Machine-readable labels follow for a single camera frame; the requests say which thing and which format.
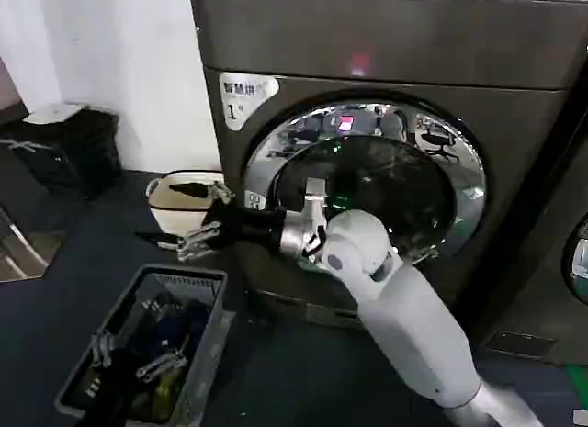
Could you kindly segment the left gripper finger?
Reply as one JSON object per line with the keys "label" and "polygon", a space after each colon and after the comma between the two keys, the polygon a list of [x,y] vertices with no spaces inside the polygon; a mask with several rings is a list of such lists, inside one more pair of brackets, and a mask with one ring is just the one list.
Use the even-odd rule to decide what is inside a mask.
{"label": "left gripper finger", "polygon": [[90,342],[92,354],[92,367],[109,368],[112,365],[112,356],[115,345],[114,336],[109,331],[96,332]]}
{"label": "left gripper finger", "polygon": [[135,354],[138,367],[137,379],[155,379],[164,372],[183,367],[186,362],[184,348],[187,345],[186,333],[151,332],[135,338]]}

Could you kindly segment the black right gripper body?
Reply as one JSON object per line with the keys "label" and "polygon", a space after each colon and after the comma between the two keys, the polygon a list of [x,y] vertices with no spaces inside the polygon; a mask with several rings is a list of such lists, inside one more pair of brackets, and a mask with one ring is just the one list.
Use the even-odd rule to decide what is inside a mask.
{"label": "black right gripper body", "polygon": [[202,221],[202,226],[219,222],[219,234],[208,240],[209,246],[219,249],[236,242],[250,242],[269,250],[278,250],[284,229],[286,211],[257,210],[238,203],[214,202]]}

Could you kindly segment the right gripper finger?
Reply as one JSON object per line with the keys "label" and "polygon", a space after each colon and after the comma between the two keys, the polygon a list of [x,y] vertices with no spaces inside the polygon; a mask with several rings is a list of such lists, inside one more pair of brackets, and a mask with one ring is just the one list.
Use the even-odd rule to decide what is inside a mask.
{"label": "right gripper finger", "polygon": [[234,198],[231,189],[221,181],[187,182],[171,184],[169,188],[176,193],[196,199],[202,207],[208,207],[217,201],[230,204]]}
{"label": "right gripper finger", "polygon": [[161,250],[173,252],[180,263],[189,263],[216,251],[213,243],[221,236],[221,224],[212,221],[184,236],[148,231],[135,231],[134,236]]}

